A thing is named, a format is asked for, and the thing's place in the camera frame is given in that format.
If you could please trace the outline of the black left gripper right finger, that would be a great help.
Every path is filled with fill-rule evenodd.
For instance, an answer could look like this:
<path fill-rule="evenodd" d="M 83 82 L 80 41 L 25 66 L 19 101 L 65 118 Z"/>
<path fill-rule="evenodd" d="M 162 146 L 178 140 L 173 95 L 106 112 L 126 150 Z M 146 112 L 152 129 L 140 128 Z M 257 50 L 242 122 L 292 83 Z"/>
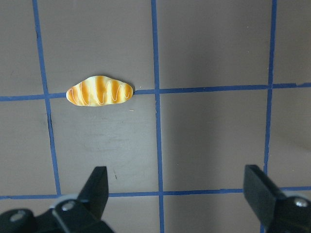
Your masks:
<path fill-rule="evenodd" d="M 244 167 L 243 194 L 266 233 L 311 231 L 311 200 L 282 191 L 257 165 Z"/>

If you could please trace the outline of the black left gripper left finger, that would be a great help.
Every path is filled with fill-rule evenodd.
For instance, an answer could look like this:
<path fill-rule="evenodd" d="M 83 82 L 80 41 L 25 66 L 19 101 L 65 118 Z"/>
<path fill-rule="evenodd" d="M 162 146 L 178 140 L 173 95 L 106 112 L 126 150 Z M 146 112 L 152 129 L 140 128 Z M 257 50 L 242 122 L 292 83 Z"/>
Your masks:
<path fill-rule="evenodd" d="M 97 166 L 77 197 L 59 202 L 52 210 L 61 232 L 109 232 L 109 226 L 101 220 L 108 195 L 107 169 Z"/>

